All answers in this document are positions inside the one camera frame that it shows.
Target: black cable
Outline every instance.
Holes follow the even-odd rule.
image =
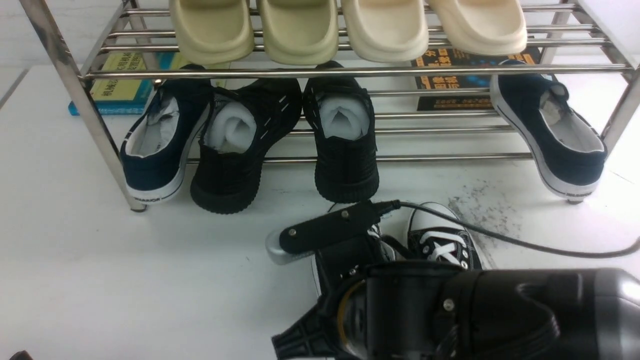
[[[537,250],[537,251],[542,251],[542,252],[547,252],[549,254],[555,254],[555,255],[561,255],[561,256],[570,256],[572,258],[582,258],[582,259],[611,259],[611,258],[619,258],[621,256],[627,256],[627,255],[631,255],[635,252],[637,252],[640,249],[640,238],[636,239],[636,242],[627,247],[626,249],[623,250],[617,250],[617,251],[610,251],[610,252],[581,252],[581,251],[569,251],[569,250],[561,250],[561,249],[554,249],[552,247],[546,247],[546,246],[542,246],[542,245],[535,245],[535,244],[531,244],[531,243],[526,243],[524,241],[521,240],[517,240],[514,238],[510,238],[509,236],[506,235],[502,235],[499,233],[495,233],[493,231],[489,231],[486,229],[483,229],[482,227],[479,227],[477,225],[473,225],[473,224],[469,224],[466,223],[462,220],[458,220],[457,218],[454,217],[450,217],[448,215],[445,215],[443,213],[439,213],[435,210],[429,209],[427,207],[424,207],[422,205],[418,205],[418,204],[413,204],[411,202],[399,202],[399,205],[405,208],[412,208],[412,209],[416,209],[416,210],[420,210],[420,211],[424,211],[426,213],[435,215],[437,217],[446,219],[454,224],[458,224],[461,226],[466,227],[467,229],[473,230],[477,233],[481,233],[487,236],[491,236],[492,238],[513,244],[513,245],[518,245],[521,247],[526,247],[528,249],[532,249],[532,250]]]

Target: sneaker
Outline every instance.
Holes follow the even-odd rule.
[[[501,64],[523,65],[517,60]],[[494,75],[491,101],[527,142],[545,186],[580,201],[598,185],[607,147],[580,114],[569,107],[569,92],[539,74]]]
[[[191,197],[213,213],[246,209],[260,186],[267,151],[300,120],[296,79],[259,79],[239,90],[216,88],[214,113],[200,138]]]
[[[435,202],[420,205],[458,218],[444,205]],[[459,265],[465,270],[483,269],[471,234],[458,224],[424,211],[413,210],[406,235],[409,251],[418,258]]]
[[[327,210],[327,213],[331,213],[334,211],[340,211],[344,208],[348,208],[353,204],[334,204],[332,205],[329,210]],[[384,262],[391,262],[391,261],[395,261],[396,260],[396,252],[393,250],[393,248],[389,245],[387,245],[386,243],[383,243],[380,239],[382,238],[382,230],[380,229],[380,224],[374,224],[373,226],[371,226],[369,228],[369,230],[367,231],[367,235],[370,239],[377,241],[380,243],[380,252],[382,255],[382,259],[384,260]],[[336,258],[339,257],[339,259],[335,262],[340,262],[343,263],[345,258],[349,257],[348,252],[345,253],[343,251],[340,252],[336,252]],[[314,282],[316,283],[316,291],[317,291],[317,295],[320,296],[324,293],[326,293],[326,284],[327,281],[325,279],[323,279],[323,275],[321,275],[318,272],[318,264],[316,261],[316,255],[311,256],[311,271],[313,273],[314,276]]]
[[[342,67],[335,61],[317,68]],[[339,203],[360,202],[378,191],[375,118],[371,98],[354,78],[309,79],[305,116],[316,137],[316,188]]]
[[[204,70],[198,65],[183,69]],[[212,99],[208,79],[165,81],[136,121],[120,148],[120,159],[132,197],[158,204],[178,193],[191,143],[209,117]]]

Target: stainless steel shoe rack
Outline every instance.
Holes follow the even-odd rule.
[[[124,197],[133,211],[144,211],[145,206],[131,198],[125,188],[124,172],[118,157],[118,146],[113,141],[109,129],[105,125],[100,113],[96,109],[93,99],[89,95],[92,81],[96,79],[175,79],[175,78],[309,78],[315,76],[345,75],[355,77],[380,77],[380,76],[462,76],[462,75],[487,75],[487,74],[569,74],[569,73],[594,73],[615,72],[621,74],[628,83],[617,107],[613,111],[607,125],[602,132],[602,138],[613,149],[616,142],[624,132],[629,120],[640,105],[640,70],[631,65],[628,56],[623,54],[620,47],[616,47],[605,29],[602,29],[580,5],[580,0],[561,0],[559,4],[548,5],[523,5],[525,12],[554,12],[551,24],[544,26],[528,26],[530,34],[546,34],[545,38],[537,38],[529,41],[529,45],[542,48],[541,65],[523,66],[496,66],[496,67],[387,67],[387,68],[357,68],[357,69],[273,69],[273,70],[158,70],[154,53],[178,51],[176,45],[153,44],[151,38],[172,38],[175,32],[170,29],[148,29],[145,24],[146,17],[167,17],[167,9],[144,9],[138,6],[138,0],[120,0],[120,4],[100,35],[95,47],[82,69],[76,66],[67,44],[60,33],[54,17],[49,11],[45,0],[20,0],[29,17],[35,31],[40,37],[51,61],[53,62],[62,82],[64,83],[71,99],[93,137],[104,161],[107,163],[113,177],[120,186]],[[429,6],[424,7],[425,13],[431,12]],[[257,10],[251,9],[251,15],[258,15]],[[573,15],[580,24],[568,24]],[[563,38],[563,33],[581,31],[590,36],[585,38]],[[443,35],[441,27],[430,27],[432,35]],[[346,29],[340,30],[340,36],[346,35]],[[256,37],[262,36],[261,30],[255,31]],[[133,45],[121,45],[116,41],[119,38],[134,38]],[[437,49],[450,47],[446,39],[433,38],[429,48]],[[565,46],[595,46],[600,47],[610,59],[610,64],[599,65],[551,65],[551,61],[558,47]],[[341,51],[350,50],[347,42],[340,44]],[[136,72],[102,71],[109,53],[113,52],[142,52],[147,69]],[[263,45],[256,45],[255,51],[264,51]],[[438,95],[477,95],[487,94],[487,88],[475,89],[450,89],[450,90],[407,90],[407,91],[372,91],[375,97],[385,96],[438,96]],[[454,110],[454,111],[430,111],[411,113],[379,113],[377,119],[453,119],[453,118],[478,118],[497,117],[494,111],[479,110]],[[376,130],[376,135],[451,135],[451,134],[480,134],[503,133],[511,131],[507,126],[448,126],[448,127],[420,127],[420,128],[385,128]],[[290,136],[312,136],[311,131],[296,130]],[[395,155],[379,156],[379,162],[436,162],[436,161],[469,161],[469,160],[524,160],[530,159],[529,153],[501,153],[501,154],[450,154],[450,155]],[[313,163],[315,158],[268,158],[267,163]]]

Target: black shoe sole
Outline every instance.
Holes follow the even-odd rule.
[[[339,204],[369,200],[378,191],[380,175],[376,170],[368,179],[357,184],[336,184],[327,180],[316,166],[316,188],[320,196]]]
[[[197,183],[191,183],[191,198],[196,205],[216,214],[235,214],[246,209],[255,200],[260,188],[262,177],[262,162],[260,168],[251,175],[249,183],[245,189],[239,193],[229,195],[216,195],[202,190]]]

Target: cream slide sandal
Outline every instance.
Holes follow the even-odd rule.
[[[189,61],[210,65],[253,51],[249,0],[170,0],[175,38]]]
[[[335,0],[258,0],[264,48],[278,63],[317,65],[338,51]]]
[[[409,61],[429,47],[422,0],[342,0],[351,47],[361,58]]]
[[[472,54],[511,55],[527,47],[518,0],[428,0],[453,47]]]

